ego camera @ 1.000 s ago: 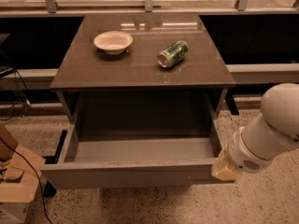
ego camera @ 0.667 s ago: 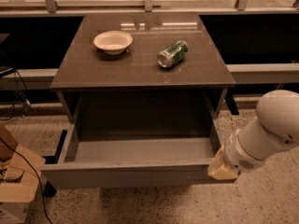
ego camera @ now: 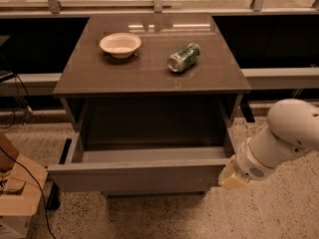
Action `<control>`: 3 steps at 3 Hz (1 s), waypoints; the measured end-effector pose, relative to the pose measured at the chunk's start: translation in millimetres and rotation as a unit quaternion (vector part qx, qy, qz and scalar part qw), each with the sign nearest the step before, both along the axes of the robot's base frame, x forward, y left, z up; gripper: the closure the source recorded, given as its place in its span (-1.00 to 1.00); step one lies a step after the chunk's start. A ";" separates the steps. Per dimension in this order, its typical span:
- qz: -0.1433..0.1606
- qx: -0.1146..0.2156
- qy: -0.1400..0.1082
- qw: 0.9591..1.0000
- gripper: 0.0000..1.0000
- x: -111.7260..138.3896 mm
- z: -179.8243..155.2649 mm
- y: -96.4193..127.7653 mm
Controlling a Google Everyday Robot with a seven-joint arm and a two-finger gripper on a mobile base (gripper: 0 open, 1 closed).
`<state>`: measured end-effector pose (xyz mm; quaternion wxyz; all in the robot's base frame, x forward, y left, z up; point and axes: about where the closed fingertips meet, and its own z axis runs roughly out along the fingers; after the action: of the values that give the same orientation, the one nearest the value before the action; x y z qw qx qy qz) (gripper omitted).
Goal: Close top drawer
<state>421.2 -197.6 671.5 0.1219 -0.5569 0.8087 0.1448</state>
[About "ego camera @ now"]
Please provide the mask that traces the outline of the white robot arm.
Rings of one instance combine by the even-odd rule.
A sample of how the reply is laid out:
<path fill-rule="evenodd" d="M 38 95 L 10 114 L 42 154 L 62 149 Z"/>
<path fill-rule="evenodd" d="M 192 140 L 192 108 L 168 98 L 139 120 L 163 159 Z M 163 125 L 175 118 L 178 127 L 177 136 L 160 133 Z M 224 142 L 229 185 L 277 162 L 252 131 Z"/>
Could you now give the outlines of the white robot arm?
<path fill-rule="evenodd" d="M 218 177 L 226 189 L 263 180 L 283 162 L 319 150 L 319 109 L 307 102 L 288 99 L 275 103 L 267 126 L 243 142 Z"/>

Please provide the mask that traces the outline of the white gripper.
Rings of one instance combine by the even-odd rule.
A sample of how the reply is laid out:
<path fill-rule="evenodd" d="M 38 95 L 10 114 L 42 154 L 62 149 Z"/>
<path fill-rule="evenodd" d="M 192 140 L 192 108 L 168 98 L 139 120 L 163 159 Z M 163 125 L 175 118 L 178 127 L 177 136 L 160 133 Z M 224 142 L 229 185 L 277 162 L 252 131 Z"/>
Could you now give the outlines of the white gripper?
<path fill-rule="evenodd" d="M 218 185 L 225 189 L 246 187 L 249 180 L 261 181 L 275 172 L 261 164 L 250 150 L 250 139 L 243 142 L 218 176 Z"/>

